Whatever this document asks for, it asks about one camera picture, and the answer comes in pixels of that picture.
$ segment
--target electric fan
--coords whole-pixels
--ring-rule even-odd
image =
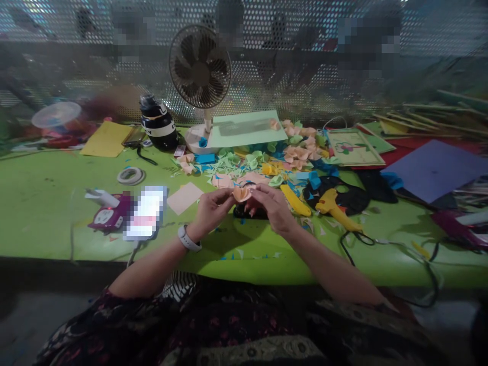
[[[204,124],[189,128],[185,134],[188,149],[196,154],[218,152],[218,148],[211,146],[210,108],[218,105],[229,90],[229,53],[218,45],[218,37],[210,28],[189,25],[171,43],[169,70],[181,97],[195,108],[204,109]]]

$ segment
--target clear plastic lid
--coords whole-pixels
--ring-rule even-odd
[[[59,102],[47,106],[34,114],[32,124],[40,129],[62,126],[78,118],[81,107],[73,102]]]

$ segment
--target bottle label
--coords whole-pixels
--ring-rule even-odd
[[[174,125],[173,120],[171,120],[171,123],[169,125],[167,125],[165,127],[159,127],[156,129],[147,128],[146,126],[144,126],[144,124],[142,126],[144,127],[147,135],[151,136],[151,137],[167,136],[170,133],[172,133],[174,130],[176,130],[176,126]]]

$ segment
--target perforated metal wall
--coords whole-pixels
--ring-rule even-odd
[[[486,0],[1,4],[0,105],[23,116],[107,91],[138,119],[137,94],[149,90],[179,123],[199,121],[203,112],[168,72],[173,37],[195,23],[216,30],[232,62],[216,115],[276,108],[280,118],[323,122],[427,99],[436,88],[479,94],[488,84]]]

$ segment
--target floor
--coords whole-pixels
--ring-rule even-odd
[[[57,326],[89,306],[122,270],[116,264],[0,260],[0,364],[31,364]],[[312,287],[283,288],[289,307],[295,309],[301,306],[297,300],[311,292]],[[470,366],[475,362],[469,330],[478,307],[472,291],[443,291],[435,307],[414,313],[435,333],[454,364]]]

